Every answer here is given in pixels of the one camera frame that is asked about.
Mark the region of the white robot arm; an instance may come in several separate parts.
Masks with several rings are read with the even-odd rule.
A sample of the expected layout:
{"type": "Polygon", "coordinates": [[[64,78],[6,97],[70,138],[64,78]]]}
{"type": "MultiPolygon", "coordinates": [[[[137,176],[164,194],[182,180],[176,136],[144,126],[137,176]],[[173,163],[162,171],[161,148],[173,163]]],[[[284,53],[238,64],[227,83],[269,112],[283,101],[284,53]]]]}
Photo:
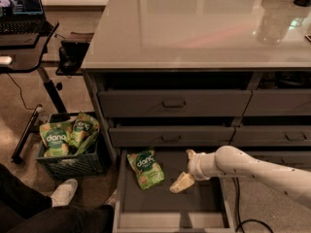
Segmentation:
{"type": "Polygon", "coordinates": [[[248,177],[311,208],[311,173],[308,171],[259,160],[233,146],[222,146],[211,153],[194,150],[186,150],[186,153],[188,170],[170,186],[172,193],[180,193],[196,181],[248,177]]]}

